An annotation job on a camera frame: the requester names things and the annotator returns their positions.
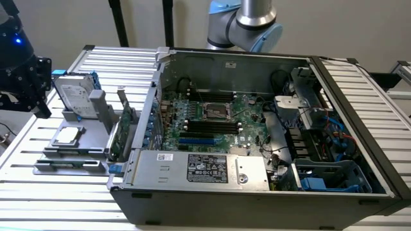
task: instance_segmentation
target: silver metal grille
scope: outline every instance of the silver metal grille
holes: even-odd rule
[[[356,65],[340,61],[324,63],[400,175],[411,185],[411,121],[408,115]]]
[[[97,47],[93,51],[85,51],[81,54],[71,69],[81,72],[97,70],[103,89],[107,91],[107,100],[118,109],[122,109],[117,95],[118,86],[127,86],[127,98],[131,105],[139,109],[143,107],[145,93],[155,71],[151,68],[154,59],[155,50]],[[350,82],[340,82],[341,87],[345,85],[349,86]],[[358,95],[376,92],[364,83],[345,87],[344,91],[354,94],[356,89],[362,89]],[[153,226],[137,227],[129,223],[106,188],[107,177],[33,174],[35,161],[41,158],[42,150],[63,120],[61,113],[63,104],[55,92],[50,95],[50,107],[53,118],[45,120],[33,117],[0,156],[0,227],[29,230],[153,230]],[[376,115],[376,112],[362,110],[360,113],[374,118],[396,117],[393,112],[380,112]],[[392,153],[390,157],[398,160],[398,164],[406,161],[405,171],[411,172],[410,155],[400,151]],[[404,176],[404,179],[411,187],[411,176]],[[115,178],[115,182],[121,183],[121,181],[121,178]],[[162,227],[159,229],[198,230],[199,228]],[[410,229],[411,208],[406,208],[389,217],[369,217],[345,231],[409,231]]]

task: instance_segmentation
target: label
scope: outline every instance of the label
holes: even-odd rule
[[[74,113],[83,118],[98,118],[87,90],[74,85],[62,85],[62,90]]]
[[[238,64],[235,62],[227,62],[226,68],[237,68]]]
[[[202,183],[229,183],[227,157],[189,154],[187,180]]]
[[[173,161],[173,156],[174,154],[170,154],[170,153],[159,153],[157,155],[157,160],[161,160],[161,161]]]

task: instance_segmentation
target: blue cable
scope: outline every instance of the blue cable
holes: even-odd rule
[[[340,123],[334,118],[325,116],[324,119],[329,119],[329,121],[334,124],[337,124],[341,127],[341,130],[345,130],[345,125],[342,123]]]

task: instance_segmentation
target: motherboard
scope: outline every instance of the motherboard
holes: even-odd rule
[[[267,137],[263,100],[249,94],[163,95],[165,151],[190,151],[262,156]]]

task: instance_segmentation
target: warning label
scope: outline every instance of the warning label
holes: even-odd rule
[[[203,183],[229,183],[227,157],[189,154],[187,180]]]

